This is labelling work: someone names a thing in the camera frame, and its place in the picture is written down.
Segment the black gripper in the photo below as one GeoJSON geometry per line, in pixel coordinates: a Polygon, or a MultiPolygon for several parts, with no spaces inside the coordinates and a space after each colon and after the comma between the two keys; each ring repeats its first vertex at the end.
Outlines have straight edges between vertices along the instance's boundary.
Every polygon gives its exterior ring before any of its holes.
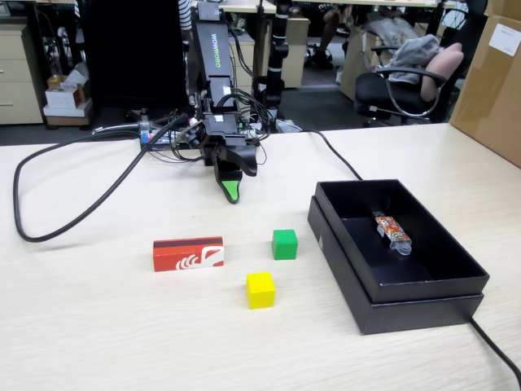
{"type": "Polygon", "coordinates": [[[226,199],[231,204],[237,204],[243,172],[255,177],[258,168],[256,147],[238,131],[235,114],[212,114],[204,118],[203,149],[214,152],[213,168],[217,184],[226,199]]]}

